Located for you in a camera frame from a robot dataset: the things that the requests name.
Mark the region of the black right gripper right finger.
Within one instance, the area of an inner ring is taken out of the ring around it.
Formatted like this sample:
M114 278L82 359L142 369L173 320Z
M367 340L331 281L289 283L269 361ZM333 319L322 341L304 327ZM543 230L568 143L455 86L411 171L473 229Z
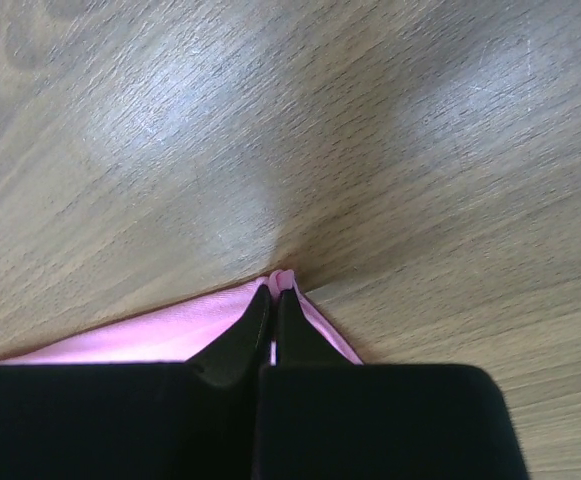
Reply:
M277 366L343 366L345 356L308 321L295 290L284 290L276 316Z

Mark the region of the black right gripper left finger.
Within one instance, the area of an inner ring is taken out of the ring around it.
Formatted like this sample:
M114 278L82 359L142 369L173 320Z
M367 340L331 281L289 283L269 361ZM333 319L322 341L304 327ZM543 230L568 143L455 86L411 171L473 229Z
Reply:
M233 388L261 362L268 351L272 296L259 287L241 317L224 333L185 362L213 388Z

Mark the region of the pink t shirt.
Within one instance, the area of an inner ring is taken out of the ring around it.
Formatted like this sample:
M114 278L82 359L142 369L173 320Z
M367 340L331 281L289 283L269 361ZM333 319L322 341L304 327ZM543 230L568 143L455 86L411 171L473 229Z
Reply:
M243 285L81 333L0 363L79 365L183 362L233 326L262 285L270 288L275 300L280 298L284 289L297 288L293 271L278 270Z

